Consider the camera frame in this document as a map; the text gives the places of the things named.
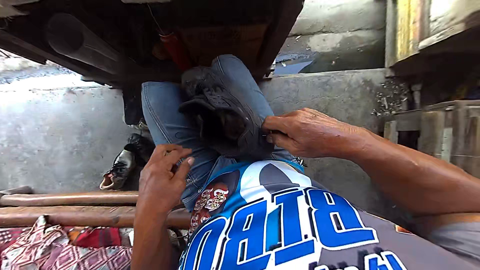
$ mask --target worn shoe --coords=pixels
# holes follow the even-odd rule
[[[128,138],[126,147],[135,154],[137,165],[143,167],[147,164],[150,156],[152,156],[155,144],[140,134],[132,133],[130,138]]]
[[[135,154],[132,145],[126,145],[113,161],[112,168],[103,175],[101,190],[120,189],[135,168]]]
[[[274,145],[265,139],[262,120],[232,94],[234,85],[222,73],[196,67],[182,75],[188,101],[179,111],[200,126],[200,138],[228,158],[260,160],[270,157]]]

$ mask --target red patterned fabric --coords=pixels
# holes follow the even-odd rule
[[[88,228],[72,242],[81,247],[107,247],[121,245],[118,228]]]
[[[69,244],[59,225],[47,228],[40,216],[1,254],[2,270],[123,270],[130,265],[132,249],[124,246],[84,248]]]

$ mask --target concrete floor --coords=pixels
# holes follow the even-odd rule
[[[384,69],[285,75],[260,87],[275,114],[309,107],[374,132],[382,129],[372,115],[375,95],[391,91]],[[0,189],[98,190],[101,175],[136,132],[122,121],[121,93],[107,87],[0,92],[0,115]],[[401,216],[356,164],[334,158],[306,164],[311,178],[353,204],[394,220]]]
[[[107,87],[0,92],[0,116],[0,190],[98,190],[136,132],[122,121],[121,92]]]

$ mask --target denim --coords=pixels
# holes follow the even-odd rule
[[[235,84],[232,94],[242,97],[262,121],[265,117],[274,115],[250,71],[240,59],[229,54],[220,55],[212,61],[211,68],[222,72]],[[188,173],[187,187],[181,196],[185,207],[191,211],[210,177],[237,160],[220,156],[200,139],[200,128],[197,124],[178,112],[179,105],[183,102],[180,93],[180,85],[177,83],[143,83],[142,107],[156,145],[178,144],[192,149],[191,156],[195,157],[195,163]],[[295,157],[279,147],[275,147],[272,158],[296,162]]]

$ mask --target blue jersey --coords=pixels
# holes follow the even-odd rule
[[[196,201],[179,269],[476,269],[315,183],[278,160],[225,168]]]

